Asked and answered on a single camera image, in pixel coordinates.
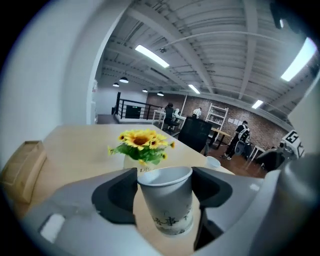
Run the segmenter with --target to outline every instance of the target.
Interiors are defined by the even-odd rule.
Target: white wall
[[[71,99],[75,102],[70,107],[75,116],[90,116],[86,107],[77,107],[80,101],[84,106],[90,105],[89,81],[94,80],[94,68],[97,69],[103,44],[116,24],[110,17],[115,17],[115,12],[121,16],[126,9],[123,4],[120,4],[122,10],[116,8],[115,3],[115,0],[52,1],[21,34],[1,74],[0,170],[22,142],[43,140],[56,126],[64,123],[63,113],[70,107],[65,101]],[[101,15],[98,15],[99,20],[93,18],[101,12],[106,20],[101,19]],[[75,72],[70,75],[71,64],[86,51],[79,40],[88,34],[84,31],[93,29],[92,21],[98,23],[97,30],[104,35],[87,45],[87,48],[95,46],[94,50],[87,51],[93,55],[89,57],[89,71],[85,73],[86,77],[81,76],[82,87],[66,96],[67,87],[74,89],[73,77],[78,75]],[[86,59],[81,61],[87,68]]]
[[[129,81],[127,84],[118,82],[120,87],[114,87],[112,86],[114,82],[115,81],[109,80],[104,75],[102,75],[101,80],[98,81],[98,93],[96,95],[96,111],[98,115],[111,114],[112,107],[116,105],[118,92],[121,92],[121,99],[142,103],[147,102],[148,94],[142,92],[142,88],[140,86],[133,86]]]

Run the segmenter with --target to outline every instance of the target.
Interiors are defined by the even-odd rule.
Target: ceiling
[[[259,99],[265,111],[286,122],[314,79],[310,67],[319,63],[320,56],[316,52],[290,82],[280,78],[306,36],[294,33],[286,20],[283,29],[277,29],[269,4],[268,0],[135,1],[105,47],[102,76],[113,83],[125,75],[129,84],[149,92],[193,93],[188,87],[193,84],[202,97],[246,105]],[[197,36],[172,43],[192,35]],[[137,45],[170,66],[163,68],[137,52]]]

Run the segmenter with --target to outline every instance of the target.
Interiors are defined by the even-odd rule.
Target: desk
[[[159,114],[159,119],[158,119],[158,121],[155,120],[156,113]],[[160,124],[162,115],[166,116],[166,112],[162,112],[162,111],[159,111],[159,110],[154,110],[154,111],[153,111],[153,117],[152,117],[152,124],[154,124],[154,122],[158,122],[158,123]],[[181,130],[181,128],[184,126],[185,121],[186,121],[187,118],[184,117],[184,116],[181,116],[181,115],[173,115],[173,117],[182,120],[182,123],[179,124],[179,129]],[[163,118],[162,124],[161,124],[161,128],[160,128],[161,130],[162,130],[163,127],[164,127],[164,123],[165,123],[165,119]]]
[[[249,158],[251,158],[251,156],[253,155],[253,153],[254,153],[254,155],[253,155],[253,157],[252,157],[252,159],[251,159],[251,162],[253,161],[253,159],[255,159],[255,157],[256,157],[256,155],[257,155],[257,153],[258,153],[258,151],[262,151],[262,152],[265,152],[265,150],[263,149],[263,148],[261,148],[261,147],[258,147],[258,146],[254,146],[254,149],[252,150],[252,152],[251,152],[251,154],[250,154],[250,156],[249,156]]]
[[[218,134],[221,134],[222,135],[222,138],[220,139],[220,142],[218,144],[218,146],[215,148],[216,150],[220,147],[221,145],[221,142],[224,140],[225,136],[227,137],[231,137],[231,135],[229,135],[228,133],[224,132],[224,131],[221,131],[221,130],[218,130],[216,128],[211,128],[211,131],[214,131],[213,133],[213,136],[210,140],[210,143],[209,143],[209,146],[212,146],[212,144],[214,143],[215,141],[215,137],[218,135]]]
[[[108,155],[108,146],[116,147],[118,135],[133,129],[155,130],[166,136],[168,142],[175,141],[175,148],[167,149],[168,158],[160,163],[161,167],[206,166],[206,157],[151,124],[58,126],[43,142],[47,160],[39,173],[28,207],[43,202],[66,184],[122,170],[124,155]],[[223,167],[217,171],[233,174]],[[133,202],[139,232],[163,255],[186,256],[194,252],[193,244],[200,221],[199,201],[194,194],[192,208],[192,230],[185,236],[172,239],[163,236],[155,227],[139,185]]]

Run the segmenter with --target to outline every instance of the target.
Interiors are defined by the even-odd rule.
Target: black railing
[[[146,119],[151,120],[155,110],[161,108],[157,105],[143,103],[139,101],[117,98],[115,105],[115,114],[118,114],[121,119]],[[156,113],[155,119],[159,118],[159,113]]]

